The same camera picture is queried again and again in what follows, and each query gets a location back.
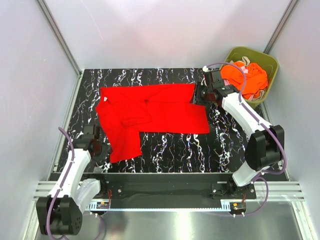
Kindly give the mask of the red t-shirt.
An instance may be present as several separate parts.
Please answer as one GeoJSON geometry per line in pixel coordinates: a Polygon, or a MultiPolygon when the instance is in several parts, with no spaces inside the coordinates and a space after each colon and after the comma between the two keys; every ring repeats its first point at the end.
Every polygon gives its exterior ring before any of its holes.
{"type": "Polygon", "coordinates": [[[194,83],[100,88],[95,108],[111,145],[110,162],[142,155],[140,133],[208,134],[206,108],[192,103],[194,83]]]}

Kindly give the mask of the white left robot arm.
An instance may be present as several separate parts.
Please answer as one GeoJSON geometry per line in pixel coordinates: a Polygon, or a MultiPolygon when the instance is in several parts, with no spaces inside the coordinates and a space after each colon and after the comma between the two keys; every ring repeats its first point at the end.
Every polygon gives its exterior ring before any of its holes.
{"type": "Polygon", "coordinates": [[[51,240],[66,240],[68,236],[77,235],[83,215],[95,197],[107,196],[107,202],[101,206],[103,210],[110,208],[112,190],[107,183],[99,176],[82,180],[87,165],[91,161],[103,160],[110,149],[99,140],[101,130],[99,125],[86,125],[82,135],[71,139],[64,129],[59,128],[70,151],[54,187],[47,196],[39,197],[35,205],[40,232],[51,240]]]}

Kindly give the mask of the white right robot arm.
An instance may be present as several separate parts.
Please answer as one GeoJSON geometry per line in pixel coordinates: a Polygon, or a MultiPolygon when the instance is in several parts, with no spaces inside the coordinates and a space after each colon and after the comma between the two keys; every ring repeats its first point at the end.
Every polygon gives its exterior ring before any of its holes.
{"type": "Polygon", "coordinates": [[[213,193],[214,196],[236,199],[246,193],[263,173],[271,174],[269,168],[273,165],[283,162],[283,166],[287,166],[285,131],[280,125],[272,125],[258,115],[235,86],[226,85],[220,70],[204,70],[203,75],[205,82],[196,83],[191,102],[198,105],[215,103],[222,107],[248,137],[244,163],[222,185],[220,192],[213,193]]]}

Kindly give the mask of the pink garment in bin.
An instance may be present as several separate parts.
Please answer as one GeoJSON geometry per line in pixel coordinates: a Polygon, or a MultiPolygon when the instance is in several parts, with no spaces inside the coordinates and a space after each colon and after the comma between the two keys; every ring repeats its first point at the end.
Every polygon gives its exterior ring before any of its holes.
{"type": "Polygon", "coordinates": [[[224,80],[225,85],[234,85],[235,87],[242,87],[244,83],[244,76],[243,74],[236,68],[238,66],[245,75],[249,72],[245,65],[225,65],[221,69],[221,77],[224,80]]]}

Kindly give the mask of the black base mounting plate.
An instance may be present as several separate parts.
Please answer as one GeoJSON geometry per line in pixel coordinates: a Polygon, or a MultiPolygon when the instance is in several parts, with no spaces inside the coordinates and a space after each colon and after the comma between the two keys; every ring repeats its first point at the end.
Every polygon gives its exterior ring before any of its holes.
{"type": "Polygon", "coordinates": [[[221,201],[255,200],[249,185],[238,197],[214,196],[230,173],[85,173],[83,179],[101,177],[112,191],[111,208],[125,210],[213,209],[221,201]]]}

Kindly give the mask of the orange t-shirt in bin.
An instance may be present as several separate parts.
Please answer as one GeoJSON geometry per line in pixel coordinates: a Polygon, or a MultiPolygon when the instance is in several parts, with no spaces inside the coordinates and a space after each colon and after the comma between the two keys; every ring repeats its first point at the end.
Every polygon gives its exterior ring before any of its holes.
{"type": "MultiPolygon", "coordinates": [[[[232,64],[239,66],[241,63],[235,62],[232,64]]],[[[263,70],[257,63],[250,63],[250,65],[246,68],[248,69],[248,73],[245,74],[246,83],[242,92],[242,96],[246,100],[254,101],[264,94],[268,86],[268,76],[266,71],[263,70]]],[[[240,91],[243,85],[244,80],[242,86],[238,86],[236,88],[240,91]]]]}

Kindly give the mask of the beige garment in bin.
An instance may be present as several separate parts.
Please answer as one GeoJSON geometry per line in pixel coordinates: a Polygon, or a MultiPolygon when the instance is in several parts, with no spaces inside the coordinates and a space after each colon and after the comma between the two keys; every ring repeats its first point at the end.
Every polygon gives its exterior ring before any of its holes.
{"type": "Polygon", "coordinates": [[[247,67],[250,65],[251,61],[247,56],[242,56],[239,60],[231,60],[230,63],[241,63],[244,67],[247,67]]]}

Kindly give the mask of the left small controller board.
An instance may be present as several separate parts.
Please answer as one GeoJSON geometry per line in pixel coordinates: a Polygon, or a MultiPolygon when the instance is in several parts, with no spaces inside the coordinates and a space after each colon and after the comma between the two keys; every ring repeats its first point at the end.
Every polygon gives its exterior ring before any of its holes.
{"type": "Polygon", "coordinates": [[[96,209],[97,210],[107,210],[110,208],[110,202],[109,201],[98,201],[96,203],[96,209]]]}

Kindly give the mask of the small controller board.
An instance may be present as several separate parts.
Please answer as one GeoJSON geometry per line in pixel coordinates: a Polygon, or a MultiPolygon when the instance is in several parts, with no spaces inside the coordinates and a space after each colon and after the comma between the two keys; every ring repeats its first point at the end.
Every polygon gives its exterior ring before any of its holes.
{"type": "Polygon", "coordinates": [[[231,209],[233,211],[245,211],[247,208],[247,205],[245,202],[234,202],[231,205],[231,209]]]}
{"type": "Polygon", "coordinates": [[[109,201],[98,201],[96,203],[96,209],[97,210],[107,210],[110,208],[110,202],[109,201]]]}

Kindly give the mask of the olive green plastic bin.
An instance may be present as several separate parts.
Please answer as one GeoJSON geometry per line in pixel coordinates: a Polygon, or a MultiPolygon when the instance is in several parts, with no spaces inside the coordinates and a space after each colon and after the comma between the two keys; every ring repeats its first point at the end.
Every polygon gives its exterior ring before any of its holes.
{"type": "Polygon", "coordinates": [[[224,83],[239,91],[244,87],[242,97],[255,109],[267,98],[279,69],[278,61],[244,46],[232,49],[225,61],[228,64],[220,68],[224,83]]]}

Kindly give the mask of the right small controller board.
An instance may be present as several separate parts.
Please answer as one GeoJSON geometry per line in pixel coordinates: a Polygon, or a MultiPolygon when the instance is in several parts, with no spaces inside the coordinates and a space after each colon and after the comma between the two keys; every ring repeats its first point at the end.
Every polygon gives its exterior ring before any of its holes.
{"type": "Polygon", "coordinates": [[[234,202],[231,205],[231,209],[233,211],[245,211],[247,208],[247,205],[245,202],[234,202]]]}

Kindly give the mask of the aluminium right corner post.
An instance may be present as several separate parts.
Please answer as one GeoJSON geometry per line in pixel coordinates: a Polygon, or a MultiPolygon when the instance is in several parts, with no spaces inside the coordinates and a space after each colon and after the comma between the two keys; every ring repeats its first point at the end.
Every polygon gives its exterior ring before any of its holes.
{"type": "Polygon", "coordinates": [[[296,7],[298,6],[300,0],[290,0],[287,7],[285,8],[280,20],[278,21],[271,37],[269,38],[263,53],[270,54],[272,49],[274,48],[277,40],[281,36],[283,30],[285,29],[286,24],[294,13],[296,7]]]}

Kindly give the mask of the aluminium corner post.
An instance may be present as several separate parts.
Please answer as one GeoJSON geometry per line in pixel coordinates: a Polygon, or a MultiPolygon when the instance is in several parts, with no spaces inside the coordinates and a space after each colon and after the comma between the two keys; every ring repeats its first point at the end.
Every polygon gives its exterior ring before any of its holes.
{"type": "Polygon", "coordinates": [[[271,37],[269,38],[263,53],[270,54],[272,49],[274,48],[277,40],[281,36],[283,30],[285,29],[286,24],[294,13],[296,7],[298,6],[300,0],[290,0],[287,7],[285,8],[280,20],[278,21],[271,37]]]}
{"type": "Polygon", "coordinates": [[[55,36],[59,46],[61,47],[66,59],[68,60],[71,68],[75,72],[76,76],[79,77],[82,73],[81,68],[76,62],[76,59],[74,58],[65,38],[62,35],[62,32],[60,31],[60,28],[49,8],[45,0],[35,0],[36,4],[38,5],[41,13],[43,14],[46,22],[48,23],[49,28],[51,29],[53,35],[55,36]]]}

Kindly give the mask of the aluminium front rail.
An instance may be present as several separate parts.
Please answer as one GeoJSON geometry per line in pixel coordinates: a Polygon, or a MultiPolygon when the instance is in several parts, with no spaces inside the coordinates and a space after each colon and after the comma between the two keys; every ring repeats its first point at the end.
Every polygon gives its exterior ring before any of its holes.
{"type": "Polygon", "coordinates": [[[92,212],[230,212],[261,206],[264,201],[303,202],[300,185],[291,181],[257,181],[245,193],[222,195],[223,182],[137,182],[109,184],[111,196],[95,197],[86,210],[92,212]]]}

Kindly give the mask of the aluminium left corner post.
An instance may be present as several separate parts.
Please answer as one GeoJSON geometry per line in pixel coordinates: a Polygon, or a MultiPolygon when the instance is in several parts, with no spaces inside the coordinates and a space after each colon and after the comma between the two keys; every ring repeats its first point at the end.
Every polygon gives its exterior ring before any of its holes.
{"type": "Polygon", "coordinates": [[[51,29],[53,35],[55,36],[59,46],[61,47],[66,59],[68,60],[71,68],[75,72],[76,76],[79,77],[82,73],[81,68],[76,62],[76,59],[74,58],[65,38],[62,35],[62,32],[60,31],[60,28],[49,8],[45,0],[35,0],[36,4],[38,5],[41,13],[43,14],[46,22],[48,23],[49,28],[51,29]]]}

